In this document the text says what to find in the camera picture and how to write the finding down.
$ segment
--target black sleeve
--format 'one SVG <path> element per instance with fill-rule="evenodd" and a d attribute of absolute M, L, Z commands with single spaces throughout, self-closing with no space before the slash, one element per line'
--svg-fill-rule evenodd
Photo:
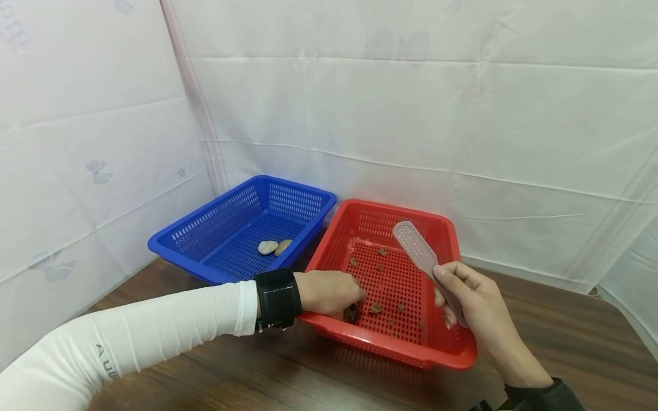
<path fill-rule="evenodd" d="M 561 379 L 553 378 L 548 388 L 505 386 L 508 400 L 499 411 L 585 411 L 573 391 Z"/>

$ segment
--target red basket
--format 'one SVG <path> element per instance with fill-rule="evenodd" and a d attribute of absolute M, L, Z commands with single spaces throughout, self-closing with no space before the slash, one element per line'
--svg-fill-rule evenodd
<path fill-rule="evenodd" d="M 355 325 L 310 312 L 300 318 L 321 335 L 412 366 L 469 368 L 478 356 L 473 334 L 459 324 L 446 328 L 443 310 L 434 305 L 432 282 L 393 236 L 393 227 L 405 220 L 418 228 L 441 264 L 459 260 L 455 227 L 447 218 L 348 200 L 339 207 L 307 269 L 348 272 L 368 292 L 368 299 Z M 373 303 L 379 304 L 380 313 L 370 312 Z"/>

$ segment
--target wrist strap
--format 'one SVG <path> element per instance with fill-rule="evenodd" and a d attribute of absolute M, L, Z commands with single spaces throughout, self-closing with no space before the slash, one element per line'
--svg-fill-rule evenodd
<path fill-rule="evenodd" d="M 289 268 L 264 272 L 254 277 L 261 305 L 261 319 L 256 331 L 263 328 L 288 328 L 301 315 L 301 299 L 295 276 Z"/>

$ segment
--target blue basket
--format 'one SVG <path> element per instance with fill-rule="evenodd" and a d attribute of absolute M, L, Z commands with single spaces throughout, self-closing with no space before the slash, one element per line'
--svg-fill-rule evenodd
<path fill-rule="evenodd" d="M 211 283 L 290 267 L 322 228 L 336 196 L 270 176 L 251 178 L 150 238 L 151 251 Z M 293 242 L 261 255 L 261 241 Z"/>

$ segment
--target white sleeve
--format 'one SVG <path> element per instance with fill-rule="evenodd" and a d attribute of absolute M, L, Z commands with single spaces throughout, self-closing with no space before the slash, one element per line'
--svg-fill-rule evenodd
<path fill-rule="evenodd" d="M 88 314 L 46 335 L 0 374 L 2 411 L 84 411 L 102 386 L 222 334 L 251 335 L 254 281 Z"/>

